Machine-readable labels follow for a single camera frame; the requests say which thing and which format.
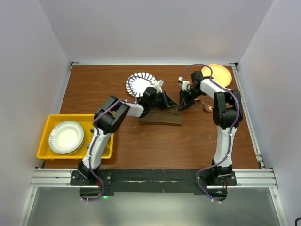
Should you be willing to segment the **brown cloth napkin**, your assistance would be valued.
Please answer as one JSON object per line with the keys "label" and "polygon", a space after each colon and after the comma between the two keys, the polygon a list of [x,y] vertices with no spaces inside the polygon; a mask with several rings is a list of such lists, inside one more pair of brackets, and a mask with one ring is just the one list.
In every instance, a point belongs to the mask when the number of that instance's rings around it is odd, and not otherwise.
{"label": "brown cloth napkin", "polygon": [[152,108],[143,118],[139,119],[141,124],[182,126],[182,112],[177,107],[166,109]]}

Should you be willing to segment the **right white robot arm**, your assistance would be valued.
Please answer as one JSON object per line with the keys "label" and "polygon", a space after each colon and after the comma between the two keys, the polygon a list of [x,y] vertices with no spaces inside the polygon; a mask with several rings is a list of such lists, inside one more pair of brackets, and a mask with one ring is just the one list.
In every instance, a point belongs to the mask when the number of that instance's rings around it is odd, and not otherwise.
{"label": "right white robot arm", "polygon": [[191,74],[192,82],[178,78],[182,89],[179,91],[178,110],[182,111],[195,104],[200,95],[208,95],[213,101],[213,121],[217,126],[217,144],[212,166],[203,171],[208,184],[220,185],[232,174],[232,148],[234,136],[242,121],[241,94],[238,90],[227,89],[218,84],[213,77],[204,77],[201,71]]}

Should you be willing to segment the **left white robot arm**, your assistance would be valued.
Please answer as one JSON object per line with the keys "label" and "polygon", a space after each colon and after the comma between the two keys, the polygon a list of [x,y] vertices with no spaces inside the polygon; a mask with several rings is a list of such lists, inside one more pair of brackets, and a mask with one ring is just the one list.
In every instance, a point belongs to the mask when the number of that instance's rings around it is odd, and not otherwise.
{"label": "left white robot arm", "polygon": [[177,103],[165,91],[158,93],[154,87],[147,87],[142,96],[136,97],[134,102],[110,96],[94,114],[93,137],[87,154],[77,168],[81,180],[87,185],[92,185],[98,180],[97,171],[105,146],[126,116],[143,118],[152,108],[165,110],[175,106]]}

